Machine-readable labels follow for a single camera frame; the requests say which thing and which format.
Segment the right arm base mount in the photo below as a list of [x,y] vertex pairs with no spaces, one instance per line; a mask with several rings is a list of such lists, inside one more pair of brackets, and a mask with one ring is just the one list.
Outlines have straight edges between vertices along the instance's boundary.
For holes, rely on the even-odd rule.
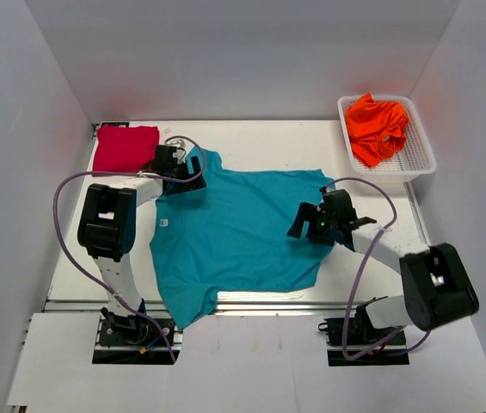
[[[388,335],[393,327],[375,329],[366,315],[366,306],[378,301],[371,299],[359,304],[355,313],[349,319],[348,326],[348,354],[354,355],[369,345],[374,344]],[[377,346],[355,361],[347,360],[341,351],[343,317],[325,318],[318,326],[319,332],[326,335],[327,361],[330,367],[379,367],[406,366],[409,356],[405,352],[407,346],[405,334],[400,331],[387,343]]]

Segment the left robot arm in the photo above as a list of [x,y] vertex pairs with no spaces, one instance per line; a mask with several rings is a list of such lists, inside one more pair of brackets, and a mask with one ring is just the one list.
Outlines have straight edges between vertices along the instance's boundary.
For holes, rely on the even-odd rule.
[[142,342],[149,322],[135,285],[130,253],[136,240],[138,208],[162,196],[206,187],[205,151],[189,156],[181,147],[159,145],[145,169],[123,182],[88,186],[77,241],[97,265],[108,294],[107,312],[123,317],[119,331],[131,343]]

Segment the teal t-shirt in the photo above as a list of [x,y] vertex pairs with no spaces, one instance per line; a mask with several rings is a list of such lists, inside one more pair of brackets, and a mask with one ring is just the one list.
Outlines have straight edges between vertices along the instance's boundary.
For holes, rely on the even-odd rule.
[[321,200],[321,170],[234,171],[216,151],[201,157],[206,187],[158,198],[150,242],[158,291],[181,329],[210,314],[221,292],[313,287],[331,251],[286,235],[300,203]]

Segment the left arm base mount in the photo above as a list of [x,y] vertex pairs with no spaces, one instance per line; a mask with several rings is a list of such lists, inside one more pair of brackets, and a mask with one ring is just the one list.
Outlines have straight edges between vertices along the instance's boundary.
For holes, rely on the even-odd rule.
[[170,317],[153,323],[140,316],[117,316],[101,308],[92,355],[94,365],[172,366],[180,352],[182,331]]

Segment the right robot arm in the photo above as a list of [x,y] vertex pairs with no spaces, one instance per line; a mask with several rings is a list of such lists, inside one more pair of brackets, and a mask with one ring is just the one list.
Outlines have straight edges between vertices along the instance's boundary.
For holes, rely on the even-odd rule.
[[356,309],[355,330],[364,342],[377,342],[390,328],[414,325],[434,330],[479,310],[476,291],[454,246],[415,242],[375,219],[360,218],[343,189],[324,191],[317,206],[302,202],[287,235],[301,237],[305,225],[311,243],[339,244],[400,275],[401,295],[372,299]]

